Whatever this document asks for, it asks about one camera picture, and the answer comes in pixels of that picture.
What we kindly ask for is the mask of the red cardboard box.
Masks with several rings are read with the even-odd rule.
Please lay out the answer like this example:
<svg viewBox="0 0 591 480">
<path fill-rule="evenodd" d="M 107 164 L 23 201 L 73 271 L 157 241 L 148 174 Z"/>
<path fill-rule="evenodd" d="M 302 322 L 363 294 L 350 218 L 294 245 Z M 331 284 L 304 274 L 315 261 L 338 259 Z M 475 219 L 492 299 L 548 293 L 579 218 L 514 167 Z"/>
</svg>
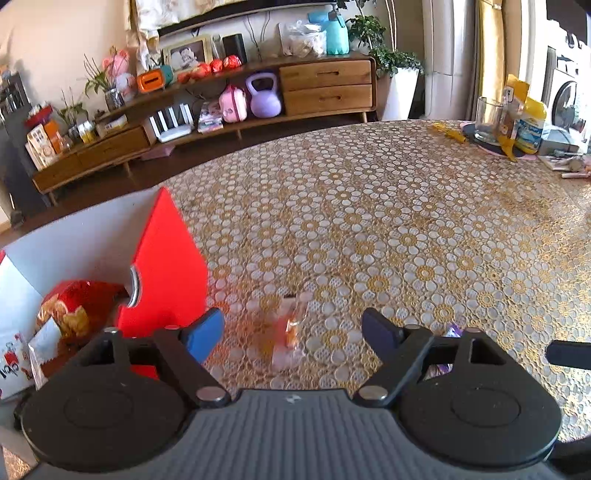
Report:
<svg viewBox="0 0 591 480">
<path fill-rule="evenodd" d="M 43 298 L 60 282 L 129 285 L 115 325 L 127 337 L 187 326 L 205 312 L 207 266 L 166 188 L 148 189 L 51 222 L 1 250 L 1 341 L 34 335 Z"/>
</svg>

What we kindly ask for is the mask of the wooden tv cabinet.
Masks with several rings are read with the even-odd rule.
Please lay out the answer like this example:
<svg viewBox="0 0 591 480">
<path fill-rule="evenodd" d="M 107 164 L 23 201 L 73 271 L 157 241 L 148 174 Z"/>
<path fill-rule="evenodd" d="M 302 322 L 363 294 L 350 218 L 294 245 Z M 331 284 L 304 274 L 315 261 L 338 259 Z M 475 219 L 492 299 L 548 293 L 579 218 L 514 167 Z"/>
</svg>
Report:
<svg viewBox="0 0 591 480">
<path fill-rule="evenodd" d="M 32 177 L 51 195 L 75 180 L 163 149 L 216 135 L 377 107 L 376 62 L 367 55 L 273 59 L 143 95 L 84 128 L 94 139 L 59 154 Z"/>
</svg>

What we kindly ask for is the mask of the glass cup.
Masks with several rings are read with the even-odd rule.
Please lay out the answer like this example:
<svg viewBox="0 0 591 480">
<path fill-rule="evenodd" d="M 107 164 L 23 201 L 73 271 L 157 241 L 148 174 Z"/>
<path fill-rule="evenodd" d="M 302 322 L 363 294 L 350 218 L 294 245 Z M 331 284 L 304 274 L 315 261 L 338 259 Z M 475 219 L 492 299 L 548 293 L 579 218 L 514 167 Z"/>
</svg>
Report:
<svg viewBox="0 0 591 480">
<path fill-rule="evenodd" d="M 503 104 L 481 96 L 477 101 L 475 137 L 489 145 L 499 146 L 497 139 L 503 114 Z"/>
</svg>

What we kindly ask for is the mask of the white router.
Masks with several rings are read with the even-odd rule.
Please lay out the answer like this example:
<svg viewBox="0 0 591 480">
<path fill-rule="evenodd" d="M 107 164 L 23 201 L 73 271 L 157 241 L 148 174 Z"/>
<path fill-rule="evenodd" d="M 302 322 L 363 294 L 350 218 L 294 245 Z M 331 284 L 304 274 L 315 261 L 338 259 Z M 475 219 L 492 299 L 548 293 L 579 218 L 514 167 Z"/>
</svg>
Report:
<svg viewBox="0 0 591 480">
<path fill-rule="evenodd" d="M 158 110 L 148 118 L 148 122 L 160 143 L 190 135 L 194 129 L 190 107 L 184 103 Z"/>
</svg>

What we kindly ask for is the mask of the orange radio box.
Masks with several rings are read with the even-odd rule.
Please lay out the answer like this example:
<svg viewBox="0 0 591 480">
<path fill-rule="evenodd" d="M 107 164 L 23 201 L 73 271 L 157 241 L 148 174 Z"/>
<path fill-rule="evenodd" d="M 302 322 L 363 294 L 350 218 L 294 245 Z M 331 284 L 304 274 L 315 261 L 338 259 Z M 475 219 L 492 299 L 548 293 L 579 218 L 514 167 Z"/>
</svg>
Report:
<svg viewBox="0 0 591 480">
<path fill-rule="evenodd" d="M 165 87 L 165 77 L 160 68 L 146 71 L 136 77 L 137 89 L 141 94 L 148 94 Z"/>
</svg>

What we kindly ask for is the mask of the clear plastic bag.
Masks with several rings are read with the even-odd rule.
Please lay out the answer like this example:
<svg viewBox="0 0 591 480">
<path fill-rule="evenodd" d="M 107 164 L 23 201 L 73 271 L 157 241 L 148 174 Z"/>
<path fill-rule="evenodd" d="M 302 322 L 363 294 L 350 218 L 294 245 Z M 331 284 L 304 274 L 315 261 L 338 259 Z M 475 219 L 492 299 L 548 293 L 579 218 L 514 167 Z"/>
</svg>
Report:
<svg viewBox="0 0 591 480">
<path fill-rule="evenodd" d="M 283 56 L 317 58 L 327 53 L 327 36 L 321 25 L 298 20 L 280 23 L 279 30 Z"/>
</svg>

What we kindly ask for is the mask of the washing machine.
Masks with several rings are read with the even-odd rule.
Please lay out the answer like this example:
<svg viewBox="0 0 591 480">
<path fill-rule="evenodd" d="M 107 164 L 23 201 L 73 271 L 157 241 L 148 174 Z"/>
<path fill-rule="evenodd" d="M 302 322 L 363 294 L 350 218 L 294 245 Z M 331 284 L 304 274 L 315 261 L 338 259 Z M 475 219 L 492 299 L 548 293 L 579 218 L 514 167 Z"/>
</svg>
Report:
<svg viewBox="0 0 591 480">
<path fill-rule="evenodd" d="M 542 102 L 547 107 L 547 122 L 572 134 L 578 142 L 588 141 L 590 121 L 584 92 L 584 69 L 574 49 L 549 46 Z"/>
</svg>

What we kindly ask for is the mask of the white snack wrapper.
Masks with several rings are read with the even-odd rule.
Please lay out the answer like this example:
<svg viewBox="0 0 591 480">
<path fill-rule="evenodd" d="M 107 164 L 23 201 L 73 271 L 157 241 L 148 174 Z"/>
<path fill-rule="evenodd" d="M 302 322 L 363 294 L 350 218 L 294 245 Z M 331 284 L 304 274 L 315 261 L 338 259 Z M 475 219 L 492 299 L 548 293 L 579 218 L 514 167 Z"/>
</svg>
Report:
<svg viewBox="0 0 591 480">
<path fill-rule="evenodd" d="M 50 317 L 28 343 L 29 359 L 35 387 L 39 390 L 48 380 L 42 365 L 58 356 L 61 330 Z"/>
</svg>

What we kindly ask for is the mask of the clear orange jelly packet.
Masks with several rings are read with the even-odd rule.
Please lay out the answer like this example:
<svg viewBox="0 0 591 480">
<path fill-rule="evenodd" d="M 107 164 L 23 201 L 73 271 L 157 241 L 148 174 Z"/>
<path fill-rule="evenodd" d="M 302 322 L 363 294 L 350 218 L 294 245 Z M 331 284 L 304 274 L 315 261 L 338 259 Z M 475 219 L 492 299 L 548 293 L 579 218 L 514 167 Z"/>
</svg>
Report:
<svg viewBox="0 0 591 480">
<path fill-rule="evenodd" d="M 271 368 L 282 372 L 297 368 L 304 359 L 304 320 L 308 313 L 308 294 L 290 294 L 280 301 L 273 314 L 273 354 Z"/>
</svg>

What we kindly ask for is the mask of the red chips bag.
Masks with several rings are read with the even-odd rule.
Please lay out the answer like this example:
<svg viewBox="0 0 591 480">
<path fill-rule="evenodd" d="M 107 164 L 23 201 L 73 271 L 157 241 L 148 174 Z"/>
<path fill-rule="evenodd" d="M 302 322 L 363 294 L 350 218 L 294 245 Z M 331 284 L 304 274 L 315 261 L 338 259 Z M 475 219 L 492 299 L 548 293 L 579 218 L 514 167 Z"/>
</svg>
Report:
<svg viewBox="0 0 591 480">
<path fill-rule="evenodd" d="M 61 330 L 58 356 L 69 354 L 84 346 L 107 326 L 119 301 L 126 298 L 127 292 L 121 284 L 62 281 L 43 298 L 36 318 L 35 334 L 52 317 Z"/>
</svg>

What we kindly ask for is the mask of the red apples row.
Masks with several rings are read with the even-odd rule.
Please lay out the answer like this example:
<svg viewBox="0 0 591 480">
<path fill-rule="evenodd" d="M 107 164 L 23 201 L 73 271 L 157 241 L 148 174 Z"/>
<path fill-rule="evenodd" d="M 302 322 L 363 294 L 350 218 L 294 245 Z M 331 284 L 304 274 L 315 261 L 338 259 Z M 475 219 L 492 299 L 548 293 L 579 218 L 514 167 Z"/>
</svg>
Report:
<svg viewBox="0 0 591 480">
<path fill-rule="evenodd" d="M 242 60 L 236 55 L 229 55 L 223 59 L 213 59 L 211 62 L 200 62 L 187 72 L 179 73 L 177 82 L 186 84 L 190 80 L 200 80 L 221 73 L 224 70 L 235 70 L 242 67 Z"/>
</svg>

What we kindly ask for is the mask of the teal water jug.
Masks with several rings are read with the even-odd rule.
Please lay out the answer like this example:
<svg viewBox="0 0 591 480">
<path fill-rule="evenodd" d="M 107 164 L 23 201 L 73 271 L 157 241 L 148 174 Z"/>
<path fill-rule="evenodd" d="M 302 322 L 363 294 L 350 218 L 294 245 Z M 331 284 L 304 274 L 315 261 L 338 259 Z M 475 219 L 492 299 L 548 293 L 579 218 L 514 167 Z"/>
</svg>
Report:
<svg viewBox="0 0 591 480">
<path fill-rule="evenodd" d="M 325 32 L 325 41 L 327 41 L 328 55 L 348 55 L 349 54 L 349 30 L 346 27 L 346 20 L 339 13 L 339 8 L 335 4 L 331 11 L 315 10 L 308 13 L 308 21 L 311 24 L 321 26 Z"/>
</svg>

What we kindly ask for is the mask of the small yellow wrapper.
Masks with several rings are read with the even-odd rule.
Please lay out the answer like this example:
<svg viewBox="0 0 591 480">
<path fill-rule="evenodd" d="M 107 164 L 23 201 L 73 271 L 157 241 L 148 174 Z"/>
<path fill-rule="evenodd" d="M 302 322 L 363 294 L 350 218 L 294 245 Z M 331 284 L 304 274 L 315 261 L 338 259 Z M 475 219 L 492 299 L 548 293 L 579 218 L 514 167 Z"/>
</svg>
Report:
<svg viewBox="0 0 591 480">
<path fill-rule="evenodd" d="M 435 122 L 431 124 L 431 128 L 445 135 L 447 138 L 453 139 L 460 144 L 464 144 L 467 142 L 466 136 L 458 129 L 452 128 L 446 123 L 443 122 Z"/>
</svg>

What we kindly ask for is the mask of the potted green tree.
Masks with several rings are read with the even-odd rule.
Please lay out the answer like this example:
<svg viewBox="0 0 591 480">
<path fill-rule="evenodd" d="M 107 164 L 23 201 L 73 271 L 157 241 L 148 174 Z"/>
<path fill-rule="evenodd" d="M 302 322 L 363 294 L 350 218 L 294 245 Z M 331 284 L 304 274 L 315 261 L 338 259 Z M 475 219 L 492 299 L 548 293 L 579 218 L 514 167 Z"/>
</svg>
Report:
<svg viewBox="0 0 591 480">
<path fill-rule="evenodd" d="M 367 15 L 367 1 L 354 1 L 355 16 L 346 19 L 349 39 L 356 50 L 375 60 L 377 76 L 377 118 L 381 121 L 407 120 L 410 116 L 419 77 L 424 68 L 413 52 L 396 47 L 396 11 L 394 2 L 386 1 L 389 27 L 378 17 Z"/>
</svg>

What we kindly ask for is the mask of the white red drink pouch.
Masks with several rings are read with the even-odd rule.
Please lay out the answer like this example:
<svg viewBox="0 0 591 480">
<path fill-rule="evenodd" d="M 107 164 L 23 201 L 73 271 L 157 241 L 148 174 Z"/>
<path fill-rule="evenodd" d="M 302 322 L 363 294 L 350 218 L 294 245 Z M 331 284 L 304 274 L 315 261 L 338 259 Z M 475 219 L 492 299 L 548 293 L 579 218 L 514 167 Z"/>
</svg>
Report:
<svg viewBox="0 0 591 480">
<path fill-rule="evenodd" d="M 4 401 L 34 385 L 26 342 L 18 331 L 1 334 L 0 396 Z"/>
</svg>

